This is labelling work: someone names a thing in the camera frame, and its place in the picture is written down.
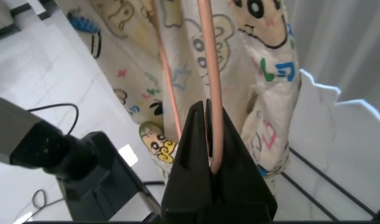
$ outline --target cartoon print cloth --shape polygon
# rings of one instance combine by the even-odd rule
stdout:
[[[77,17],[94,23],[100,30],[100,36],[82,31],[78,35],[89,50],[101,48],[96,61],[132,120],[163,127],[164,138],[178,142],[159,58],[157,29],[169,61],[170,82],[183,127],[188,109],[210,97],[197,2],[56,2],[65,14],[76,10],[80,12],[75,14]],[[284,5],[280,0],[211,3],[223,106],[261,174],[270,177],[289,163],[288,131],[300,86]],[[94,38],[101,39],[101,44],[94,46]],[[140,135],[146,137],[151,132]],[[166,160],[165,154],[156,156],[153,149],[149,150],[165,171],[164,166],[169,163],[163,159]],[[170,157],[174,159],[174,155],[175,149]]]

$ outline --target black wire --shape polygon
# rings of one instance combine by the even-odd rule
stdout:
[[[339,221],[336,216],[330,213],[320,202],[313,198],[307,191],[305,191],[299,184],[297,184],[292,178],[290,178],[285,172],[282,172],[281,175],[287,179],[294,187],[297,188],[302,194],[304,194],[315,206],[317,206],[323,213],[330,217],[333,221]]]
[[[165,182],[163,181],[144,181],[142,184],[144,184],[145,186],[147,185],[165,185]]]
[[[36,202],[36,197],[38,194],[42,193],[43,195],[43,205],[38,205],[37,202]],[[54,205],[55,203],[58,203],[58,202],[61,202],[63,201],[64,198],[60,198],[58,200],[55,200],[54,202],[50,202],[50,203],[47,203],[47,197],[46,197],[46,191],[44,189],[39,189],[37,190],[34,195],[32,196],[32,205],[37,208],[38,210],[36,212],[34,212],[29,218],[27,218],[26,221],[28,221],[30,218],[33,218],[34,216],[36,216],[40,211],[42,211],[43,209],[51,206],[51,205]]]
[[[310,161],[306,160],[303,156],[301,156],[295,149],[292,149],[291,147],[289,148],[291,153],[293,153],[296,157],[298,157],[302,162],[304,162],[306,165],[308,165],[312,170],[314,170],[318,175],[323,177],[326,181],[328,181],[332,186],[336,187],[342,194],[347,196],[350,200],[352,200],[355,204],[357,204],[359,207],[361,207],[365,212],[370,214],[372,217],[375,217],[375,213],[368,208],[365,204],[360,202],[356,197],[351,195],[347,190],[345,190],[343,187],[341,187],[338,183],[333,181],[329,176],[324,174],[320,169],[318,169],[315,165],[313,165]]]
[[[76,126],[76,123],[78,122],[79,109],[78,109],[77,105],[74,105],[73,103],[57,103],[57,104],[53,104],[53,105],[47,105],[47,106],[41,106],[38,108],[28,109],[27,111],[28,112],[34,112],[34,111],[40,111],[40,110],[45,110],[45,109],[49,109],[49,108],[56,108],[56,107],[60,107],[60,106],[72,106],[75,108],[75,111],[76,111],[75,120],[73,121],[71,129],[67,132],[67,134],[71,134],[73,128]]]

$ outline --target white tile floor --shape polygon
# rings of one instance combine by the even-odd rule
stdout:
[[[71,102],[80,110],[73,131],[82,137],[104,131],[118,148],[129,144],[138,158],[132,166],[144,181],[161,180],[137,129],[116,99],[100,68],[61,12],[40,21],[33,11],[16,17],[22,31],[0,40],[0,97],[23,108]],[[67,132],[74,119],[71,108],[36,112]],[[29,204],[32,194],[43,188],[49,202],[61,198],[53,176],[0,164],[0,223],[14,223],[36,209]],[[151,192],[162,199],[163,187]],[[70,220],[64,203],[42,211],[35,220]]]

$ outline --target curtain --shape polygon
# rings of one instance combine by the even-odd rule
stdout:
[[[285,0],[299,66],[380,112],[380,0]]]

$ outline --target yellow cartoon character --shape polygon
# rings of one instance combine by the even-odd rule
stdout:
[[[192,19],[186,19],[187,29],[190,35],[190,45],[195,57],[195,62],[200,69],[200,76],[204,85],[209,85],[208,70],[206,68],[205,44],[202,37],[201,26]],[[222,71],[229,59],[230,47],[227,40],[234,35],[234,25],[231,20],[223,14],[213,15],[213,25],[216,35],[216,51],[219,69]]]
[[[183,14],[180,0],[161,0],[164,26],[167,28],[181,27],[183,25]]]
[[[134,14],[133,5],[128,0],[90,0],[90,3],[114,35],[127,37],[124,26]]]
[[[177,143],[166,139],[162,130],[152,124],[144,123],[140,127],[140,136],[152,155],[160,161],[173,164],[173,152],[177,148]]]
[[[238,30],[260,40],[270,49],[287,42],[287,26],[281,0],[232,0]]]

